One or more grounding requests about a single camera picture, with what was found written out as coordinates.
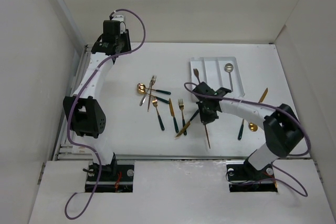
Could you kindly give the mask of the rose gold fork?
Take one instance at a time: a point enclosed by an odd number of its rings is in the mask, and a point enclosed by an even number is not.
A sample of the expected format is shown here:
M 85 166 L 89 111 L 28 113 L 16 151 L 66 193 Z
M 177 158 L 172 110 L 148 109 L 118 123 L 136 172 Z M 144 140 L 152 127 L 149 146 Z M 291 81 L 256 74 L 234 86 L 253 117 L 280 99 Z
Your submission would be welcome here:
M 198 71 L 198 69 L 197 69 L 197 68 L 194 68 L 194 69 L 193 69 L 193 73 L 194 73 L 194 76 L 197 78 L 198 83 L 200 84 L 201 81 L 200 81 L 200 79 L 199 79 L 199 71 Z
M 208 148 L 211 149 L 211 144 L 210 144 L 210 140 L 209 140 L 208 129 L 207 129 L 206 125 L 204 125 L 204 129 L 205 129 L 205 134 L 206 134 Z

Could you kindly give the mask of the silver spoon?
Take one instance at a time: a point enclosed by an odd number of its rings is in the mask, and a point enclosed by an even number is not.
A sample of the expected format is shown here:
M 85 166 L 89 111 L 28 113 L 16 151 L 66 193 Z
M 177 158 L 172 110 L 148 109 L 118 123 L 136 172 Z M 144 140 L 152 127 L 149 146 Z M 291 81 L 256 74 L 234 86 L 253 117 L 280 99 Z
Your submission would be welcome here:
M 228 73 L 229 75 L 229 83 L 230 83 L 230 89 L 233 91 L 233 81 L 232 81 L 232 72 L 234 70 L 234 66 L 231 63 L 227 63 L 224 66 L 224 70 Z

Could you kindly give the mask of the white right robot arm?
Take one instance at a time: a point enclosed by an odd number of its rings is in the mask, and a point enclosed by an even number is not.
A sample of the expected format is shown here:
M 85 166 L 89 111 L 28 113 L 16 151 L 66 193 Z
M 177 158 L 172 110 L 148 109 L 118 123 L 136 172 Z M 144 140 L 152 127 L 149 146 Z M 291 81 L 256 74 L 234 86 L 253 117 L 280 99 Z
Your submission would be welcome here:
M 244 175 L 250 179 L 259 176 L 271 162 L 287 157 L 304 138 L 300 123 L 286 104 L 275 107 L 264 103 L 226 98 L 226 88 L 213 90 L 201 82 L 191 91 L 198 98 L 201 122 L 206 125 L 218 119 L 218 112 L 235 115 L 256 124 L 264 131 L 265 143 L 244 161 Z

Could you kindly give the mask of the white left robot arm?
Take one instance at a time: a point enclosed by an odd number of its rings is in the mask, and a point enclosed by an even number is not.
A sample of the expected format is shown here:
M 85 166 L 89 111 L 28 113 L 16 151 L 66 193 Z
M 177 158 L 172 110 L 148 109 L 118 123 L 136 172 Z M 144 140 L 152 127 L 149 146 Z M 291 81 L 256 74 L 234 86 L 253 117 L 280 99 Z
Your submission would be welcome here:
M 64 111 L 68 118 L 75 98 L 79 97 L 70 120 L 70 129 L 79 137 L 79 144 L 88 145 L 95 149 L 92 154 L 99 154 L 102 162 L 99 174 L 105 180 L 114 179 L 118 168 L 114 152 L 108 150 L 102 140 L 98 139 L 105 130 L 107 122 L 98 99 L 107 73 L 115 60 L 109 59 L 101 67 L 99 64 L 110 56 L 130 50 L 129 31 L 124 16 L 118 15 L 111 20 L 105 20 L 103 33 L 91 49 L 89 65 L 80 85 L 72 96 L 66 96 L 63 100 Z

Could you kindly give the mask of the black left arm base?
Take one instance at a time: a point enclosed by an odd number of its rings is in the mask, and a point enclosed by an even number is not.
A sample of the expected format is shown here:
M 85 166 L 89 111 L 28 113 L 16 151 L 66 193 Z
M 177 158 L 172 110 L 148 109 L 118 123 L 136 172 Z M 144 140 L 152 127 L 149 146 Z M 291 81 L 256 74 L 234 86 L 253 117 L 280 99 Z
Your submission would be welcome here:
M 83 171 L 87 173 L 85 192 L 91 193 L 98 178 L 98 165 L 91 163 Z M 132 193 L 134 179 L 134 164 L 118 164 L 116 169 L 109 173 L 102 171 L 96 193 Z

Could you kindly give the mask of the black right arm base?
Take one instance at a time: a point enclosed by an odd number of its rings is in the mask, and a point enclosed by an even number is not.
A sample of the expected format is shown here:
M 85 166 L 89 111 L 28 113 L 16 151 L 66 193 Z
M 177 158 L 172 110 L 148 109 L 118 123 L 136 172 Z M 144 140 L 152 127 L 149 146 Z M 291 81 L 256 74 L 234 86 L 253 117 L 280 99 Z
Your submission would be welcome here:
M 278 192 L 271 164 L 262 170 L 245 164 L 227 164 L 226 169 L 225 177 L 231 193 Z

